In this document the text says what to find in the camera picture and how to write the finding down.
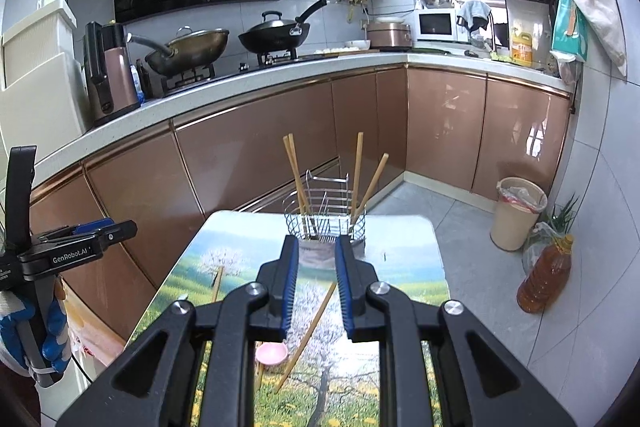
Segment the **blue gloved left hand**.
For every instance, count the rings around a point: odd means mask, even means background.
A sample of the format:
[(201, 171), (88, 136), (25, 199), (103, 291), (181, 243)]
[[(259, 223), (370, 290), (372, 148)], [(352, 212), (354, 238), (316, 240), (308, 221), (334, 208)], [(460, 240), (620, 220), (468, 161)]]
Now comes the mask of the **blue gloved left hand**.
[(47, 388), (65, 372), (70, 340), (60, 281), (37, 289), (35, 303), (1, 291), (1, 364)]

